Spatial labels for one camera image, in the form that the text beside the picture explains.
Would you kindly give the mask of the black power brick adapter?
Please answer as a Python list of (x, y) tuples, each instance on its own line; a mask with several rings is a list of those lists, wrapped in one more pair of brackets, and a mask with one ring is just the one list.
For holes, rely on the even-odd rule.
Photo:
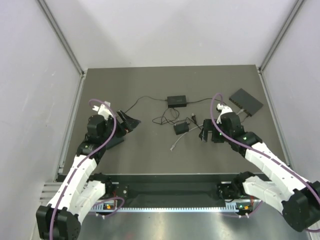
[(168, 108), (183, 108), (188, 104), (186, 95), (168, 96), (166, 101)]

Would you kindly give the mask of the dark grey network switch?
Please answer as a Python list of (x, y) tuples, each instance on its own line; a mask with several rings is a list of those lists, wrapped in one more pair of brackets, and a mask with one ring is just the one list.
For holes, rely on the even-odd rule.
[(264, 105), (243, 88), (240, 88), (235, 93), (233, 93), (229, 100), (235, 104), (238, 108), (243, 109), (243, 111), (252, 117), (255, 115)]

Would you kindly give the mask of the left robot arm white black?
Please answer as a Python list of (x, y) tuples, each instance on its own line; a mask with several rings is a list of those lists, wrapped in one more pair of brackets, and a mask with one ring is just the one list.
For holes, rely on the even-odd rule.
[(101, 205), (117, 212), (125, 199), (116, 196), (110, 177), (93, 173), (105, 152), (124, 141), (140, 120), (118, 110), (113, 117), (108, 110), (94, 107), (97, 114), (88, 119), (87, 132), (78, 146), (72, 166), (61, 186), (46, 205), (36, 211), (39, 237), (42, 240), (76, 240), (90, 211)]

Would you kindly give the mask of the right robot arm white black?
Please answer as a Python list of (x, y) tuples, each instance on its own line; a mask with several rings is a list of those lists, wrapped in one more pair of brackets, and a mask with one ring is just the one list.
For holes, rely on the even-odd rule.
[(199, 138), (207, 142), (209, 134), (212, 142), (228, 143), (233, 151), (255, 165), (268, 178), (268, 181), (264, 181), (249, 171), (238, 174), (232, 181), (237, 197), (249, 195), (260, 199), (277, 210), (297, 232), (310, 231), (310, 227), (319, 222), (319, 181), (310, 182), (290, 169), (260, 137), (245, 131), (236, 113), (221, 112), (217, 119), (205, 119)]

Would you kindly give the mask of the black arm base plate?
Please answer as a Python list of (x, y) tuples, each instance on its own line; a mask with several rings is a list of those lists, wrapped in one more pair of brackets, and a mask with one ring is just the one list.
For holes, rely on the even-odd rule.
[(230, 200), (246, 199), (232, 182), (235, 173), (226, 174), (103, 174), (90, 180), (106, 184), (103, 198), (122, 197), (124, 207), (222, 207)]

